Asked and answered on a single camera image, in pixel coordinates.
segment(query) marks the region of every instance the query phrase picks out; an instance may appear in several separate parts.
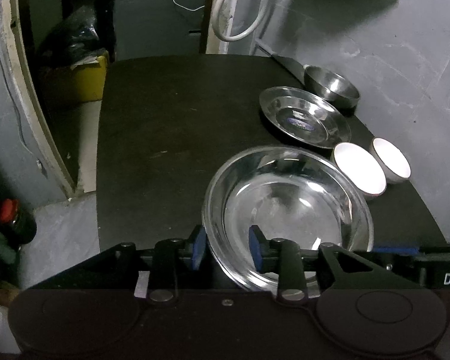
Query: black tabletop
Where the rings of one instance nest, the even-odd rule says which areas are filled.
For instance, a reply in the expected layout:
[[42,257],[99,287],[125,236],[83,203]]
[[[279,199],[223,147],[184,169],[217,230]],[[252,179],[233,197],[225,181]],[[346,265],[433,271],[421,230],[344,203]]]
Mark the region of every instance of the black tabletop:
[[[300,87],[264,57],[166,56],[113,64],[98,137],[101,249],[186,238],[201,223],[208,183],[228,158],[253,146],[296,144],[260,113],[260,92],[279,85]],[[373,135],[355,116],[348,122],[352,142],[368,149]],[[410,182],[389,185],[368,205],[376,246],[445,243]]]

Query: metal screw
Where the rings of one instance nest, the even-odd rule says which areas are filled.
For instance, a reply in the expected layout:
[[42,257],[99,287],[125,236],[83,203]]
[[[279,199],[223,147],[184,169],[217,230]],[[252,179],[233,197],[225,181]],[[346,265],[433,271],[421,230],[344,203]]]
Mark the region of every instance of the metal screw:
[[222,305],[223,306],[233,306],[233,300],[231,300],[231,299],[223,299],[222,300]]
[[280,295],[289,302],[300,302],[300,300],[305,298],[305,293],[300,289],[285,289]]
[[168,302],[173,299],[173,294],[167,289],[156,289],[149,294],[149,298],[154,302]]

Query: white cup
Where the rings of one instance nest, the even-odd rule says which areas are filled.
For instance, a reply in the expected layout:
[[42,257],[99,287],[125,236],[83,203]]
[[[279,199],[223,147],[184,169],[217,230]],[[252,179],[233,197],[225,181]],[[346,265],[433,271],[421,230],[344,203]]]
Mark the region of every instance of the white cup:
[[387,188],[385,174],[373,156],[358,145],[336,145],[331,160],[363,193],[366,200],[380,196]]
[[398,184],[410,178],[410,164],[392,143],[383,138],[374,138],[369,151],[382,167],[390,184]]

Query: plate label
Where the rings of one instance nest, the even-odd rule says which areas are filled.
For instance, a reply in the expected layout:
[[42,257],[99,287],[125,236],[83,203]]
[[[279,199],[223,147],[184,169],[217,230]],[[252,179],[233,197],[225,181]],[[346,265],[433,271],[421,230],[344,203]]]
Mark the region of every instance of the plate label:
[[315,128],[312,125],[302,120],[295,119],[294,117],[288,117],[286,120],[288,123],[293,124],[296,127],[302,128],[307,131],[315,131]]

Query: white container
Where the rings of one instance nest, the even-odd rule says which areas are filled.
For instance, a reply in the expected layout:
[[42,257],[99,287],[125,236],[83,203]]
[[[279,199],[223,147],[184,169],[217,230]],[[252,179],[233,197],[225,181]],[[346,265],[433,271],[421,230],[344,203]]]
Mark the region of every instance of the white container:
[[331,160],[370,200],[387,188],[385,174],[373,156],[358,145],[342,142],[336,145]]
[[374,138],[369,151],[382,167],[390,184],[398,184],[410,178],[410,164],[392,143],[383,138]]

